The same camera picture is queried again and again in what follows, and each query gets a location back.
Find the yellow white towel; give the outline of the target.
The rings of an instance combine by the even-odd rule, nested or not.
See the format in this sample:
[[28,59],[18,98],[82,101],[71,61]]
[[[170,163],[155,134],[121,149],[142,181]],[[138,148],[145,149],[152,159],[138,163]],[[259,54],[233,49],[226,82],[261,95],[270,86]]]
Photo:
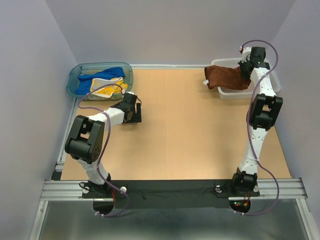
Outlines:
[[128,84],[124,82],[123,77],[93,78],[89,87],[90,92],[94,91],[94,96],[110,99],[115,94],[123,94],[128,89]]

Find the brown towel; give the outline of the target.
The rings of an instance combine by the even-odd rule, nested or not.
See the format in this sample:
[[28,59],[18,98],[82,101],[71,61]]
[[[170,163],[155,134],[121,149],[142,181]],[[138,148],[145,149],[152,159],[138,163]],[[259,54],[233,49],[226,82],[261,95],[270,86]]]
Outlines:
[[230,90],[243,91],[251,84],[249,78],[243,78],[240,67],[230,68],[211,65],[204,68],[205,80],[209,90],[223,87]]

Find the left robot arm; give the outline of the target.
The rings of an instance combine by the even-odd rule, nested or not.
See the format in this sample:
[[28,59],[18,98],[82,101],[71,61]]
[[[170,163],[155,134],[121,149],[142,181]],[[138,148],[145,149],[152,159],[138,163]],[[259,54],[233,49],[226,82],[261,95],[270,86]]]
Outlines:
[[106,110],[92,107],[99,113],[75,117],[64,150],[82,166],[88,177],[87,182],[79,184],[84,198],[106,197],[111,193],[111,176],[101,163],[110,130],[116,125],[140,123],[141,106],[142,101],[137,95],[126,92],[120,102]]

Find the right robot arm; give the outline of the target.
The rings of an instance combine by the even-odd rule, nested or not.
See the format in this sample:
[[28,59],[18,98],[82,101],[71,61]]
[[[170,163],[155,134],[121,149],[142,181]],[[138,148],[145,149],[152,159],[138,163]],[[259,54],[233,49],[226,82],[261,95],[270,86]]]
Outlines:
[[260,154],[269,130],[275,125],[283,99],[273,89],[270,73],[273,68],[265,61],[264,47],[242,47],[238,63],[241,76],[251,80],[254,90],[246,115],[248,143],[244,157],[230,182],[231,192],[235,195],[258,190],[258,165]]

